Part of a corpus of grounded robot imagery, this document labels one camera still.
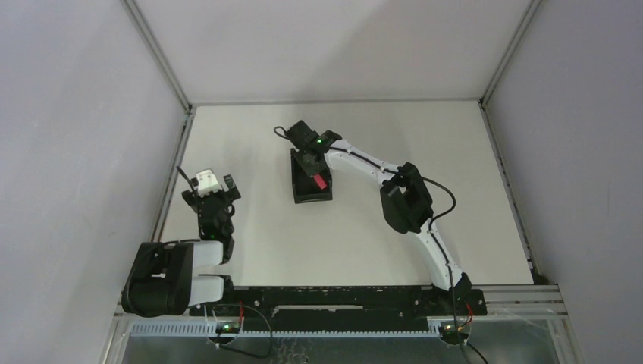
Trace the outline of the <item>right green circuit board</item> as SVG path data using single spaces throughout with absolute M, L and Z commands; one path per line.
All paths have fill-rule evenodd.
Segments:
M 461 326 L 442 325 L 439 327 L 440 339 L 450 346 L 465 345 L 469 334 Z

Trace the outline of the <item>aluminium frame profile right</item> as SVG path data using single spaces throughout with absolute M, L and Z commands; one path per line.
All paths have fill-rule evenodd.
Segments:
M 528 320 L 567 317 L 567 308 L 557 285 L 478 286 L 485 298 L 487 319 Z

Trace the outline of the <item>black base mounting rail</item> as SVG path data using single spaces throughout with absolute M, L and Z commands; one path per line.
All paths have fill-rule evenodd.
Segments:
M 242 303 L 262 310 L 279 306 L 361 306 L 364 309 L 397 309 L 427 316 L 468 314 L 484 316 L 488 308 L 482 290 L 451 293 L 432 286 L 249 286 L 227 288 L 219 303 Z

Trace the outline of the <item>red handled screwdriver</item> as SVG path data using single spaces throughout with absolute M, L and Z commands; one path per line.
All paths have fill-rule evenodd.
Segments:
M 320 190 L 326 190 L 328 188 L 328 184 L 321 174 L 313 175 L 312 179 Z

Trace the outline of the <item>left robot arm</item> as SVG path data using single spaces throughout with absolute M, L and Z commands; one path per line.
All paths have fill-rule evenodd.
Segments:
M 198 238 L 141 243 L 121 293 L 127 313 L 143 318 L 183 315 L 190 307 L 208 304 L 219 316 L 237 306 L 236 294 L 226 289 L 223 275 L 200 275 L 198 269 L 223 265 L 234 251 L 232 218 L 240 192 L 231 175 L 217 178 L 200 171 L 182 192 L 196 213 Z

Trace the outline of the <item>green circuit board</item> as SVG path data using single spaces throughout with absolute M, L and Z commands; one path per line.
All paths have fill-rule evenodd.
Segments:
M 217 335 L 223 335 L 223 334 L 238 334 L 240 332 L 241 325 L 238 323 L 231 323 L 231 322 L 226 322 L 226 323 L 221 323 L 218 325 L 216 329 L 216 334 Z
M 465 345 L 469 334 L 461 326 L 442 325 L 439 327 L 440 339 L 450 346 Z

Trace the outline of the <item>black plastic bin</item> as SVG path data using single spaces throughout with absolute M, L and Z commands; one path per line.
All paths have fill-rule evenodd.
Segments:
M 328 184 L 326 190 L 320 190 L 315 184 L 312 177 L 307 177 L 302 169 L 296 164 L 293 157 L 293 149 L 290 149 L 291 180 L 293 188 L 293 198 L 296 204 L 308 202 L 331 201 L 332 194 L 332 174 L 329 169 L 321 174 Z

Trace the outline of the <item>left green circuit board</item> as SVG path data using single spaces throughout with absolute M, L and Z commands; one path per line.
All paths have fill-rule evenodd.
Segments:
M 240 332 L 241 325 L 238 323 L 231 323 L 231 322 L 226 322 L 226 323 L 221 323 L 218 325 L 216 329 L 216 334 L 217 335 L 223 335 L 223 334 L 238 334 Z

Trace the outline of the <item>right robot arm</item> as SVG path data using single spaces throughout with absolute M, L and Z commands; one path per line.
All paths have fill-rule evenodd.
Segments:
M 382 161 L 334 131 L 314 131 L 303 120 L 289 128 L 276 126 L 273 131 L 293 146 L 290 165 L 296 204 L 332 200 L 335 171 L 365 177 L 378 189 L 387 225 L 418 243 L 432 285 L 438 290 L 441 311 L 459 315 L 468 306 L 472 282 L 450 254 L 437 225 L 439 218 L 456 207 L 456 197 L 447 187 L 423 177 L 411 162 L 395 165 Z

